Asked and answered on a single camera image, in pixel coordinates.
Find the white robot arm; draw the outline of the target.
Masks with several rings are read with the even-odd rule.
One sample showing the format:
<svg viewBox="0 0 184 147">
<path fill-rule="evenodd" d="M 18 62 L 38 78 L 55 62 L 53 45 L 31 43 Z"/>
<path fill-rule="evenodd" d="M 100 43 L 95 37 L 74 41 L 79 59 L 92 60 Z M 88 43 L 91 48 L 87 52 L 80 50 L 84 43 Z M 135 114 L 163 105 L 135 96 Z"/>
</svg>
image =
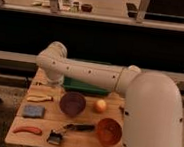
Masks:
<svg viewBox="0 0 184 147">
<path fill-rule="evenodd" d="M 141 71 L 67 58 L 64 44 L 54 41 L 36 56 L 48 82 L 63 77 L 115 92 L 125 98 L 122 147 L 182 147 L 183 101 L 176 83 L 162 72 Z"/>
</svg>

